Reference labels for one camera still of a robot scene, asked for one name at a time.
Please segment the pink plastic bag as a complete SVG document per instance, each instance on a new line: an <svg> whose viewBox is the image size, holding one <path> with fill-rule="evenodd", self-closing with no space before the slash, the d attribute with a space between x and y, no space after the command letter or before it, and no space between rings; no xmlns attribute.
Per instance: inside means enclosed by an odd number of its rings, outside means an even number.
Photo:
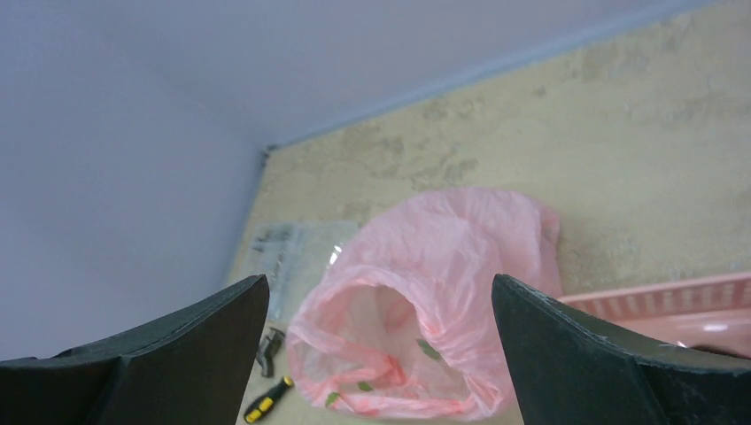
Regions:
<svg viewBox="0 0 751 425"><path fill-rule="evenodd" d="M479 421L514 401L492 307L499 274L562 294L558 214L524 194L423 192L374 217L292 317L290 374L312 406Z"/></svg>

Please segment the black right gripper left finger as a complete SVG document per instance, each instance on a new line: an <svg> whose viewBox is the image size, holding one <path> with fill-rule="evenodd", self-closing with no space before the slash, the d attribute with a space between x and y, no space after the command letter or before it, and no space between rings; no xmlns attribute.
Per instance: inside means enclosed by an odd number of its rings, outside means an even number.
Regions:
<svg viewBox="0 0 751 425"><path fill-rule="evenodd" d="M46 359L1 364L4 424L232 424L267 317L252 275L196 304Z"/></svg>

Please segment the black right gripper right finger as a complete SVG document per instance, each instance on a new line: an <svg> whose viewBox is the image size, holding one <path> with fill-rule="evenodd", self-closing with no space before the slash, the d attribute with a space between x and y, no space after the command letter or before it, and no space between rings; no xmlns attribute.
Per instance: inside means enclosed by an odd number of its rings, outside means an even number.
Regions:
<svg viewBox="0 0 751 425"><path fill-rule="evenodd" d="M514 277L492 306L527 424L747 424L750 362L583 313Z"/></svg>

